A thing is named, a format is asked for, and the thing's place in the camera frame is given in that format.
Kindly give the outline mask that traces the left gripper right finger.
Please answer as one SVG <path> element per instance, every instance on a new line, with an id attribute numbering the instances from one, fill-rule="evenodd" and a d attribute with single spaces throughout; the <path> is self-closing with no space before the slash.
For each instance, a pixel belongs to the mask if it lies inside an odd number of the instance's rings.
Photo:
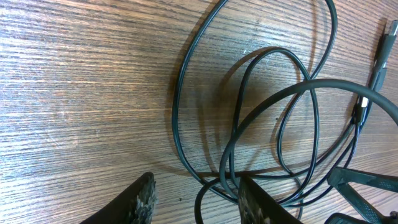
<path id="1" fill-rule="evenodd" d="M 242 177 L 238 190 L 241 224 L 302 224 L 250 177 Z"/>

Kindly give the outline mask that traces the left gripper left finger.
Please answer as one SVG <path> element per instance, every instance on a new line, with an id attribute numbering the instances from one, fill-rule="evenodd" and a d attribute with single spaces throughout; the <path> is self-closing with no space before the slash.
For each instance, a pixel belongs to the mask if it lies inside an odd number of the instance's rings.
<path id="1" fill-rule="evenodd" d="M 142 174 L 110 203 L 81 224 L 151 223 L 157 204 L 156 182 L 151 172 Z"/>

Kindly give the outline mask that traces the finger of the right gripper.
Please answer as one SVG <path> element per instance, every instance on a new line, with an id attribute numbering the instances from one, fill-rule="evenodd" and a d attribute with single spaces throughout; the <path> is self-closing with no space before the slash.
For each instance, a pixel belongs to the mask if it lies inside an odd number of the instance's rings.
<path id="1" fill-rule="evenodd" d="M 355 218 L 344 213 L 334 213 L 325 222 L 327 224 L 397 224 L 397 212 L 385 215 L 363 195 L 364 188 L 377 193 L 397 193 L 397 177 L 337 167 L 333 169 L 327 180 L 361 216 Z"/>

